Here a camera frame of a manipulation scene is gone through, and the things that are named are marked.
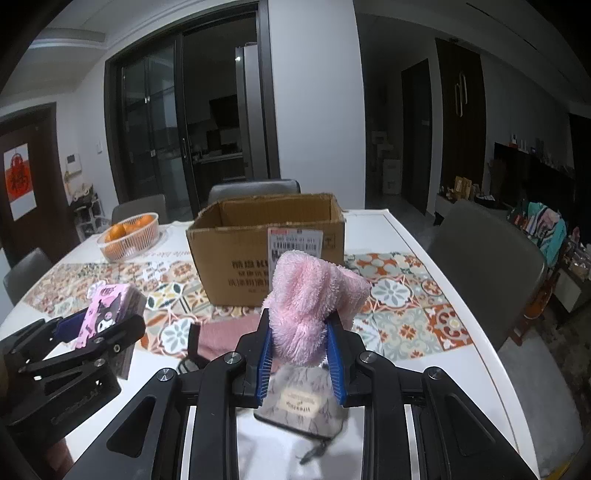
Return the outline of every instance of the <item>white table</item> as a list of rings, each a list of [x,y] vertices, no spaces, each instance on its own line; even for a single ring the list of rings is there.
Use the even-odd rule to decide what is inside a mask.
[[[345,253],[413,252],[426,266],[448,301],[466,326],[472,345],[443,353],[396,362],[400,367],[423,371],[427,367],[442,367],[488,416],[493,424],[519,452],[539,477],[530,431],[517,395],[496,352],[482,328],[435,263],[418,242],[387,210],[351,210],[345,213]],[[188,251],[184,230],[189,223],[174,223],[166,227],[163,238],[154,247],[157,251]],[[104,261],[89,239],[63,262]],[[0,325],[0,338],[42,317],[32,307],[18,303],[6,321]],[[67,351],[58,346],[53,355]],[[154,355],[136,349],[129,380],[119,381],[122,391],[107,406],[86,420],[67,437],[74,459],[86,450],[96,436],[115,417],[121,408],[138,392],[145,382],[162,367],[174,368],[178,361],[172,357]],[[189,419],[187,438],[192,431]],[[329,446],[325,455],[306,466],[299,465],[313,443],[297,434],[280,430],[255,420],[251,411],[238,417],[239,468],[242,479],[261,478],[325,478],[358,479],[361,475],[363,439],[363,409],[350,409],[350,418],[343,432]],[[185,456],[181,478],[188,475],[188,455]]]

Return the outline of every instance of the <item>cartoon character print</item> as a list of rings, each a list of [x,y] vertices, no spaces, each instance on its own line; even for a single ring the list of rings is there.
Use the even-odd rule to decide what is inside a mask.
[[[99,307],[97,309],[95,332],[100,333],[110,326],[115,324],[115,316],[119,311],[121,305],[121,293],[115,297],[111,305],[107,306],[99,300]]]

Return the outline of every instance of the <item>orange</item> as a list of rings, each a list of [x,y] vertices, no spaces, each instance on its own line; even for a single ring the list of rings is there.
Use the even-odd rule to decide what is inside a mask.
[[[111,240],[117,240],[123,238],[127,233],[125,232],[125,227],[123,225],[116,223],[111,227],[107,235],[111,237]]]
[[[138,229],[133,223],[131,225],[128,223],[124,224],[124,228],[125,228],[125,235],[130,235]]]
[[[154,218],[151,215],[142,215],[135,221],[135,226],[137,228],[145,227],[146,225],[151,224],[152,220],[154,220]]]

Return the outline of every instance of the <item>tiled floor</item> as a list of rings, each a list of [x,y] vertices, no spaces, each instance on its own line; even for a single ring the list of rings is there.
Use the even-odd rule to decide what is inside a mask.
[[[365,201],[365,207],[387,208],[425,250],[431,245],[437,231],[437,227],[433,226],[435,218],[429,213],[423,215],[401,195],[369,196]]]

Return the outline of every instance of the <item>black door frame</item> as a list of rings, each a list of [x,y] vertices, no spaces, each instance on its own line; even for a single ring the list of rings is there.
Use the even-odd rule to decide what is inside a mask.
[[[166,25],[151,34],[146,35],[140,40],[125,47],[114,56],[105,61],[105,130],[107,149],[109,153],[109,162],[115,183],[115,191],[119,203],[131,200],[130,192],[126,182],[126,172],[124,162],[122,161],[122,152],[124,136],[122,135],[123,125],[121,124],[121,104],[118,99],[121,98],[121,66],[129,63],[132,59],[139,59],[150,51],[154,51],[159,45],[170,44],[172,41],[176,45],[176,58],[182,59],[182,36],[187,31],[210,27],[216,23],[229,21],[233,18],[243,15],[256,15],[257,36],[259,48],[259,66],[261,69],[261,93],[264,111],[265,135],[267,141],[267,159],[269,178],[280,178],[279,152],[277,144],[277,123],[275,118],[275,100],[273,92],[272,68],[271,68],[271,36],[269,33],[269,10],[268,0],[259,0],[239,5],[221,5],[214,9],[208,9],[198,12],[195,15]],[[184,112],[184,89],[182,82],[182,61],[177,61],[175,65],[175,93],[177,98],[177,119],[183,121],[179,127],[179,144],[181,151],[185,150],[183,138],[187,138],[186,116]],[[191,169],[191,175],[185,172],[187,182],[193,182],[193,185],[187,184],[190,190],[189,195],[196,195],[194,187],[194,178],[192,175],[191,162],[185,162],[186,154],[183,156],[183,164]]]

